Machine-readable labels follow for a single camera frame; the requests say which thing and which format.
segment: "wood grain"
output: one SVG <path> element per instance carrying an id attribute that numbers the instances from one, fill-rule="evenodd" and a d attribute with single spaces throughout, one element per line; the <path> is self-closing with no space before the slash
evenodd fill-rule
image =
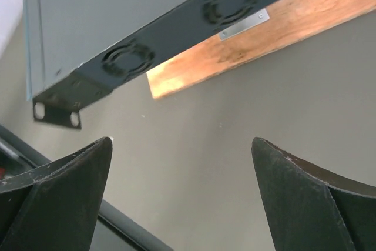
<path id="1" fill-rule="evenodd" d="M 226 41 L 218 35 L 147 72 L 155 99 L 192 86 L 372 11 L 376 0 L 279 0 L 270 20 Z"/>

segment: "gray floor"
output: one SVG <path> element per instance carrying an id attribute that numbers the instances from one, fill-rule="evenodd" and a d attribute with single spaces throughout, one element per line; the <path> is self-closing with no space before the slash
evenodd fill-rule
<path id="1" fill-rule="evenodd" d="M 0 122 L 51 159 L 113 136 L 105 199 L 176 250 L 274 250 L 251 160 L 262 136 L 376 186 L 375 13 L 161 101 L 145 76 L 82 112 L 33 123 L 24 28 L 0 60 Z"/>

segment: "red object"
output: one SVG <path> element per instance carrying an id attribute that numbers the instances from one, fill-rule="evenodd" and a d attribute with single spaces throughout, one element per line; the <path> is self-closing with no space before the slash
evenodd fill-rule
<path id="1" fill-rule="evenodd" d="M 3 179 L 4 175 L 5 175 L 5 169 L 0 167 L 0 179 Z"/>

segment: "circular vent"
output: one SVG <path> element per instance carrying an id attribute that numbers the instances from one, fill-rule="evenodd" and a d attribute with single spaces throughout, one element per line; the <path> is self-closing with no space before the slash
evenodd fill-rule
<path id="1" fill-rule="evenodd" d="M 130 41 L 118 46 L 103 57 L 102 69 L 110 76 L 124 78 L 138 76 L 153 64 L 155 54 L 146 45 Z"/>
<path id="2" fill-rule="evenodd" d="M 204 18 L 213 25 L 234 24 L 246 16 L 257 2 L 258 0 L 241 0 L 240 3 L 239 0 L 206 0 L 203 7 Z"/>

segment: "wooden board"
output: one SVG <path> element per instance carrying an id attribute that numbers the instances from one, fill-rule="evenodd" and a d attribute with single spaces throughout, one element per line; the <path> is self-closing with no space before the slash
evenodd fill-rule
<path id="1" fill-rule="evenodd" d="M 177 92 L 375 7 L 376 0 L 279 0 L 267 7 L 267 22 L 223 42 L 212 36 L 148 71 L 152 95 Z"/>

